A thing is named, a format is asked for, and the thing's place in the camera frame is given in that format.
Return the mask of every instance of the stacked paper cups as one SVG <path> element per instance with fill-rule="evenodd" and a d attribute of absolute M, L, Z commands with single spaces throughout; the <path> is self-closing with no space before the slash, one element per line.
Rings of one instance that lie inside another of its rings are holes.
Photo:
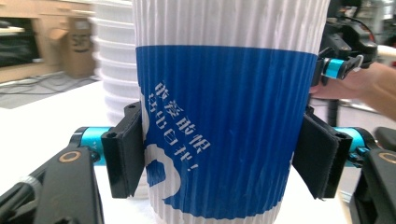
<path fill-rule="evenodd" d="M 123 108 L 139 101 L 137 85 L 134 16 L 131 1 L 96 0 L 92 2 L 92 42 L 98 64 L 96 75 L 103 80 L 107 117 L 113 126 L 124 117 Z M 146 171 L 134 195 L 148 197 Z"/>

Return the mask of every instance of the floor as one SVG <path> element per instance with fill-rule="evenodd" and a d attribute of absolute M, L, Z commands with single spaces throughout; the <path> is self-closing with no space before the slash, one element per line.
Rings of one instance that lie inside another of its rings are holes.
<path fill-rule="evenodd" d="M 0 83 L 0 108 L 13 109 L 95 81 L 95 76 L 75 79 L 59 72 Z"/>

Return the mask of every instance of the paper cup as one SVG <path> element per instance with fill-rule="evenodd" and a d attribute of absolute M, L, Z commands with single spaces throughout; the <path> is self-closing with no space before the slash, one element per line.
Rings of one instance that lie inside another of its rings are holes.
<path fill-rule="evenodd" d="M 134 0 L 149 197 L 164 223 L 273 223 L 328 0 Z"/>

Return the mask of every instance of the table surface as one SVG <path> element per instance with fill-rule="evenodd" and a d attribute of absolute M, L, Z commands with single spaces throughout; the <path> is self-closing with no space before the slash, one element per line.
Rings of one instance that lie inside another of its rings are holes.
<path fill-rule="evenodd" d="M 0 194 L 65 148 L 84 126 L 111 126 L 102 82 L 0 110 Z M 105 223 L 155 223 L 148 199 L 112 199 L 106 167 L 95 167 Z M 293 167 L 276 224 L 351 223 L 340 197 L 314 200 Z"/>

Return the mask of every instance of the cardboard box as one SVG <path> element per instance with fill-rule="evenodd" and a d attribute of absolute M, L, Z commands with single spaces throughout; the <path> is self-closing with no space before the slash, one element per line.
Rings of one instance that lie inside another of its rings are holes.
<path fill-rule="evenodd" d="M 87 18 L 67 18 L 68 29 L 53 28 L 49 38 L 59 45 L 61 64 L 67 75 L 74 78 L 93 75 L 95 60 L 92 57 L 92 26 Z"/>

